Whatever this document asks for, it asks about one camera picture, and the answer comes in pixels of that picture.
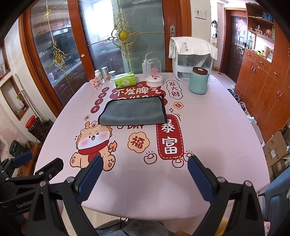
screw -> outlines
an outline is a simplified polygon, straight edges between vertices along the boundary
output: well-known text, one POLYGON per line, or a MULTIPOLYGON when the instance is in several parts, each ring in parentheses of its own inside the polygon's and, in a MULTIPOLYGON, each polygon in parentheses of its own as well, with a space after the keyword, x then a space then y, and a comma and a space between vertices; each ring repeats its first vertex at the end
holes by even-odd
POLYGON ((251 186, 252 186, 252 183, 251 183, 251 181, 248 181, 248 180, 247 180, 247 181, 245 182, 245 185, 247 185, 248 187, 251 187, 251 186))
POLYGON ((46 182, 45 182, 44 180, 42 180, 42 181, 39 183, 39 185, 40 185, 41 187, 43 187, 43 186, 46 185, 46 182))
POLYGON ((71 183, 71 182, 73 182, 74 180, 75 180, 75 178, 72 177, 72 176, 70 176, 70 177, 68 177, 68 178, 66 179, 66 181, 67 181, 68 183, 71 183))
POLYGON ((226 179, 224 177, 218 177, 218 182, 220 183, 224 183, 226 181, 226 179))

cartoon dog print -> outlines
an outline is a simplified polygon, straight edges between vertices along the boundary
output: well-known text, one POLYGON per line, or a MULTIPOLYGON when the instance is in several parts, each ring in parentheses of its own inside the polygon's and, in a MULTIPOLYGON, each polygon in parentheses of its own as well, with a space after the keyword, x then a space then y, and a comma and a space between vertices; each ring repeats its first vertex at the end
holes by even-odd
POLYGON ((85 168, 96 155, 99 155, 103 157, 104 171, 113 169, 116 158, 111 153, 116 151, 117 143, 114 141, 109 144, 111 136, 112 128, 110 126, 99 125, 97 121, 92 123, 87 121, 85 128, 77 137, 78 152, 72 155, 70 166, 85 168))

printed tablecloth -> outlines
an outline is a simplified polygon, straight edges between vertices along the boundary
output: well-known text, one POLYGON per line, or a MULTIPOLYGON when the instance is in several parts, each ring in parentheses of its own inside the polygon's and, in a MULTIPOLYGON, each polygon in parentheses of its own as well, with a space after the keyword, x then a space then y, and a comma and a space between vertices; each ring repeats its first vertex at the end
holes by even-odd
POLYGON ((210 76, 208 92, 196 95, 188 82, 163 73, 164 84, 145 81, 116 90, 105 82, 84 84, 65 106, 39 155, 36 170, 56 157, 63 170, 50 182, 75 176, 96 155, 104 160, 89 209, 132 219, 177 219, 204 214, 205 202, 187 169, 193 153, 216 176, 250 180, 256 191, 269 184, 266 160, 255 131, 232 95, 210 76), (101 126, 97 120, 112 99, 164 95, 167 123, 101 126))

blue gripper pad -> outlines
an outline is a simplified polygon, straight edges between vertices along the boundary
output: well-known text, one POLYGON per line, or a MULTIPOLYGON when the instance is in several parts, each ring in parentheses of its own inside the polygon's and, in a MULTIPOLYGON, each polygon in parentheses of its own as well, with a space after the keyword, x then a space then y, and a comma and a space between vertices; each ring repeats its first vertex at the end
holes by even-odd
POLYGON ((194 160, 193 156, 188 159, 187 168, 203 199, 207 202, 210 202, 210 204, 213 204, 215 201, 213 196, 213 187, 198 163, 194 160))
POLYGON ((32 153, 31 152, 25 152, 22 155, 18 156, 18 157, 14 157, 13 158, 13 163, 12 163, 12 167, 13 168, 19 168, 23 165, 25 165, 27 162, 29 162, 30 160, 32 160, 32 153))
POLYGON ((81 204, 86 201, 93 190, 102 170, 104 162, 101 156, 95 156, 86 168, 77 174, 75 190, 78 192, 77 201, 81 204))

glass cloche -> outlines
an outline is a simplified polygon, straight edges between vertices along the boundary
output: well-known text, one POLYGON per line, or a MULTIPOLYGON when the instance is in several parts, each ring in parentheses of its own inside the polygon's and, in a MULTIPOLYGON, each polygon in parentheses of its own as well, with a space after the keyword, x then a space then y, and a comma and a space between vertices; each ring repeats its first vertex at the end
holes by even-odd
POLYGON ((147 79, 150 81, 159 81, 161 76, 161 62, 157 58, 151 58, 146 61, 147 79))

